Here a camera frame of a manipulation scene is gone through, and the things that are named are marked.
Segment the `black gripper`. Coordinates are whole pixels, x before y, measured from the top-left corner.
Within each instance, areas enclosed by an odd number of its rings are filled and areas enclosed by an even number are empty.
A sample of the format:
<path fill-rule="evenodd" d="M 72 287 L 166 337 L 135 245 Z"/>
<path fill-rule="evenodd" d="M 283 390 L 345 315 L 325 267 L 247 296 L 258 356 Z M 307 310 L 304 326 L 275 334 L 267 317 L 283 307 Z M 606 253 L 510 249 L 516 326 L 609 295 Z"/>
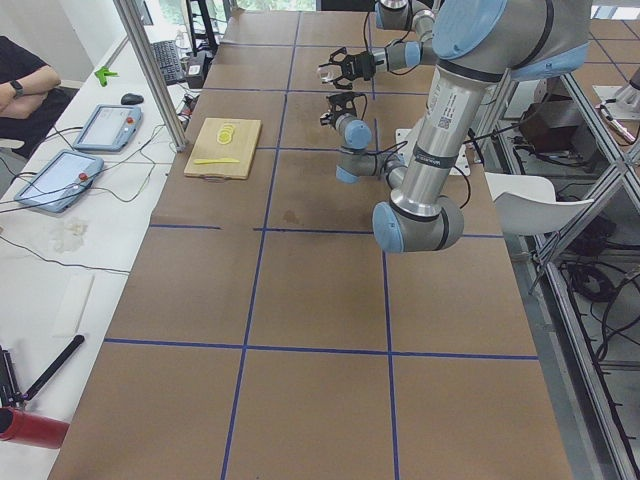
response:
<path fill-rule="evenodd" d="M 338 129 L 341 119 L 345 116 L 344 112 L 327 111 L 320 117 L 321 126 L 330 126 L 333 129 Z"/>
<path fill-rule="evenodd" d="M 318 71 L 334 69 L 335 79 L 323 78 L 323 84 L 331 84 L 336 89 L 352 89 L 353 81 L 364 79 L 369 81 L 375 74 L 375 57 L 368 51 L 349 54 L 341 47 L 329 55 L 326 63 L 318 66 Z"/>

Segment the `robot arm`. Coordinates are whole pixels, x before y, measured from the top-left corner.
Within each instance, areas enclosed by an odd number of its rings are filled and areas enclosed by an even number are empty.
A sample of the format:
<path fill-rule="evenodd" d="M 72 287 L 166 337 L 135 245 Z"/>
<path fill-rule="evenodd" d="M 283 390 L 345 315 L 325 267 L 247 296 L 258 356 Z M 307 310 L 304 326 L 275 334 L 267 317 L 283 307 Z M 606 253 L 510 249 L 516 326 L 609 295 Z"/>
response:
<path fill-rule="evenodd" d="M 383 175 L 392 191 L 373 211 L 374 236 L 387 253 L 434 251 L 462 235 L 459 206 L 442 195 L 487 89 L 505 74 L 515 81 L 556 77 L 587 57 L 588 1 L 379 1 L 381 29 L 414 32 L 415 42 L 350 55 L 333 52 L 318 68 L 339 89 L 321 122 L 343 138 L 336 176 L 353 183 Z M 409 158 L 381 161 L 368 151 L 371 132 L 349 102 L 352 82 L 380 71 L 435 67 L 427 110 Z"/>
<path fill-rule="evenodd" d="M 317 67 L 319 79 L 337 89 L 350 90 L 354 81 L 370 81 L 381 72 L 401 75 L 419 65 L 433 65 L 436 56 L 432 39 L 442 6 L 441 1 L 375 2 L 376 28 L 397 35 L 383 47 L 366 43 L 358 53 L 338 48 Z"/>

